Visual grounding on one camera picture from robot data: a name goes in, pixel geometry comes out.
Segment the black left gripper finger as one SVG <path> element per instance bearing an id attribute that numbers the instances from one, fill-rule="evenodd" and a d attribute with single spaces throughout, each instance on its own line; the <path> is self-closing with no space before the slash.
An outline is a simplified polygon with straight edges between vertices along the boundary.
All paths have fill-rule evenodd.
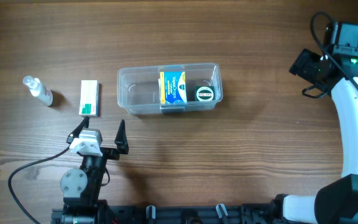
<path id="1" fill-rule="evenodd" d="M 126 123 L 123 119 L 120 122 L 119 129 L 117 131 L 114 143 L 116 144 L 117 149 L 129 148 L 127 136 L 126 136 Z"/>
<path id="2" fill-rule="evenodd" d="M 67 143 L 72 143 L 75 138 L 78 138 L 84 128 L 88 128 L 90 123 L 90 117 L 85 116 L 82 122 L 68 135 Z"/>

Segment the white medicine box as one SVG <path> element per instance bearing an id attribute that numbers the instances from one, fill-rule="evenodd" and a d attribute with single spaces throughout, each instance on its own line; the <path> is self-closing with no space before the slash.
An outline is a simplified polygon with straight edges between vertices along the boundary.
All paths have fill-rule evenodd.
<path id="1" fill-rule="evenodd" d="M 183 78 L 158 80 L 160 104 L 163 106 L 187 103 L 186 82 Z"/>

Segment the green round-label box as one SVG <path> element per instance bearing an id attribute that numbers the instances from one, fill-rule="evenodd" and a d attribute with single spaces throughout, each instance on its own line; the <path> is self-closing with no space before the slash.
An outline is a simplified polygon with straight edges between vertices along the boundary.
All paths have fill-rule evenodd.
<path id="1" fill-rule="evenodd" d="M 214 98 L 214 86 L 195 86 L 196 101 L 212 101 Z"/>

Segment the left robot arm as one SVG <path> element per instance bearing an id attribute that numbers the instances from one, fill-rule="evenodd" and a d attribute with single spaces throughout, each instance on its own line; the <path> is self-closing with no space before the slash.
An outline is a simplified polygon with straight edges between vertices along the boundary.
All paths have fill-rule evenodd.
<path id="1" fill-rule="evenodd" d="M 63 209 L 54 210 L 52 223 L 118 223 L 119 219 L 106 200 L 99 199 L 103 177 L 108 174 L 108 160 L 118 161 L 121 154 L 129 153 L 126 124 L 122 120 L 117 130 L 115 148 L 102 147 L 100 130 L 89 128 L 90 118 L 83 121 L 68 135 L 69 150 L 82 157 L 78 169 L 65 172 L 60 181 Z"/>

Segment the white green box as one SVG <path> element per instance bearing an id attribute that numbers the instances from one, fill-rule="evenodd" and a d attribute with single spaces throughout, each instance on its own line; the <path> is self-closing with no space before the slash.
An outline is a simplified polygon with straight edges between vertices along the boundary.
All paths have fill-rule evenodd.
<path id="1" fill-rule="evenodd" d="M 82 80 L 80 91 L 80 116 L 99 116 L 99 82 Z"/>

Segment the blue yellow VapoDrops box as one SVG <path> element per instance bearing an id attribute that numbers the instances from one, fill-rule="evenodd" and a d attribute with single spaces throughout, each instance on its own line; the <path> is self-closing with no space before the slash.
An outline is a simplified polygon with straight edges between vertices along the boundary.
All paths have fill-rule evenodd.
<path id="1" fill-rule="evenodd" d="M 187 102 L 185 71 L 160 72 L 158 83 L 162 105 Z"/>

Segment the clear plastic container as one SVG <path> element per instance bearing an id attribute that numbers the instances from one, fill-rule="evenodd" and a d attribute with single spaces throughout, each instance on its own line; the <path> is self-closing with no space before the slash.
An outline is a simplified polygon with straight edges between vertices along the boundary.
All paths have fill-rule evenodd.
<path id="1" fill-rule="evenodd" d="M 160 72 L 185 71 L 187 103 L 160 104 Z M 195 86 L 214 86 L 212 101 L 196 101 Z M 117 102 L 130 114 L 181 113 L 211 110 L 223 99 L 220 67 L 216 63 L 191 63 L 122 68 L 117 73 Z"/>

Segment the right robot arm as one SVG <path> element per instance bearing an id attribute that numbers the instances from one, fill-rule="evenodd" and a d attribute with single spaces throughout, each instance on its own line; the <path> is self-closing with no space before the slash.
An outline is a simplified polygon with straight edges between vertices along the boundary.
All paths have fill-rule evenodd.
<path id="1" fill-rule="evenodd" d="M 275 216 L 300 223 L 358 223 L 358 24 L 330 22 L 323 53 L 303 49 L 289 72 L 330 95 L 343 147 L 341 178 L 312 196 L 283 195 Z"/>

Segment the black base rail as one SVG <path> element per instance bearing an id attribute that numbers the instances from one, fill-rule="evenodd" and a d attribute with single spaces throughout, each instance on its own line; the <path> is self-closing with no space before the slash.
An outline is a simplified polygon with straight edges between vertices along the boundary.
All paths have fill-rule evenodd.
<path id="1" fill-rule="evenodd" d="M 51 214 L 52 223 L 289 223 L 279 215 L 270 213 L 270 205 L 242 204 L 227 206 L 219 203 L 205 207 L 147 207 L 108 206 L 99 208 L 54 209 Z"/>

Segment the white spray bottle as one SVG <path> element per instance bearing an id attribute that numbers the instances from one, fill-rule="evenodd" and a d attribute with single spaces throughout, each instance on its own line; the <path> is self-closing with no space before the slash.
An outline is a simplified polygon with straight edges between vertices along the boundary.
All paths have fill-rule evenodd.
<path id="1" fill-rule="evenodd" d="M 52 92 L 38 78 L 26 76 L 23 79 L 23 84 L 30 90 L 32 96 L 40 100 L 45 106 L 52 105 Z"/>

